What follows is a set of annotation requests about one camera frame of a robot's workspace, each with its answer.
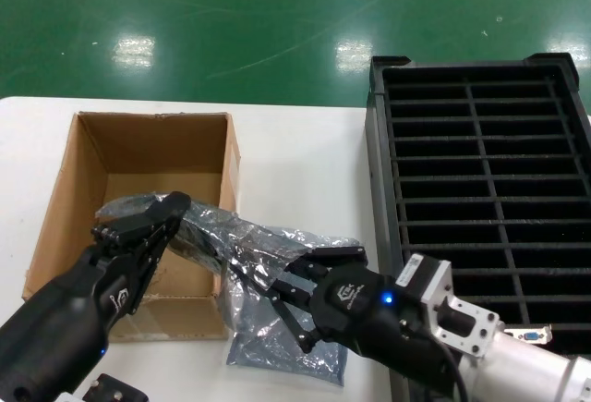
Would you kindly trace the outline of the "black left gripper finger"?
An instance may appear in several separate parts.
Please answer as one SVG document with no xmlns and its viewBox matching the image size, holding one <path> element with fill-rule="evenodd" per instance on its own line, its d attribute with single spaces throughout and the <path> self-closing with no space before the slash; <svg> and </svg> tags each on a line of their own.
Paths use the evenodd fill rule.
<svg viewBox="0 0 591 402">
<path fill-rule="evenodd" d="M 96 225 L 90 233 L 97 242 L 118 248 L 149 246 L 170 240 L 189 208 L 190 197 L 180 191 L 117 200 L 110 210 L 119 215 Z"/>
<path fill-rule="evenodd" d="M 139 238 L 133 247 L 134 269 L 128 280 L 128 299 L 124 314 L 134 314 L 153 278 L 158 263 L 169 242 L 177 233 L 182 218 L 173 216 L 165 221 L 151 224 L 149 232 Z"/>
</svg>

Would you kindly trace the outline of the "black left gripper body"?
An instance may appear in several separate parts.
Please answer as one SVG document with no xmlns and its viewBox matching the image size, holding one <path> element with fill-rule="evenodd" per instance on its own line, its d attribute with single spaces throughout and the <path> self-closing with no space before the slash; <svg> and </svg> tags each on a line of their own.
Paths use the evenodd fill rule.
<svg viewBox="0 0 591 402">
<path fill-rule="evenodd" d="M 132 253 L 86 248 L 1 328 L 1 398 L 55 401 L 74 392 L 106 352 L 128 299 Z"/>
</svg>

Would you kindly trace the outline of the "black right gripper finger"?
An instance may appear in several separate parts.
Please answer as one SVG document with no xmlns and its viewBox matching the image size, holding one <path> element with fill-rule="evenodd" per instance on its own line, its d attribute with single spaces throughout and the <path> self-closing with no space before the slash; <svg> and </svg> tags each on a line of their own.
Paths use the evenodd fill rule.
<svg viewBox="0 0 591 402">
<path fill-rule="evenodd" d="M 308 306 L 310 294 L 287 282 L 275 281 L 267 291 L 267 298 L 300 349 L 310 353 L 319 342 L 319 330 Z"/>
<path fill-rule="evenodd" d="M 357 246 L 313 248 L 291 261 L 285 271 L 312 282 L 319 282 L 332 268 L 348 264 L 367 266 L 365 249 Z"/>
</svg>

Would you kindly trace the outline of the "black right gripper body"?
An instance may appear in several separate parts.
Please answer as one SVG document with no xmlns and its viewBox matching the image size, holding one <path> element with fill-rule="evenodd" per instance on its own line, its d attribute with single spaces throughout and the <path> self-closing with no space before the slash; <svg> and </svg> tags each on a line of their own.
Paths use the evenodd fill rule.
<svg viewBox="0 0 591 402">
<path fill-rule="evenodd" d="M 460 393 L 458 359 L 430 332 L 420 299 L 391 276 L 363 266 L 332 268 L 311 295 L 311 315 L 326 342 L 438 393 Z"/>
</svg>

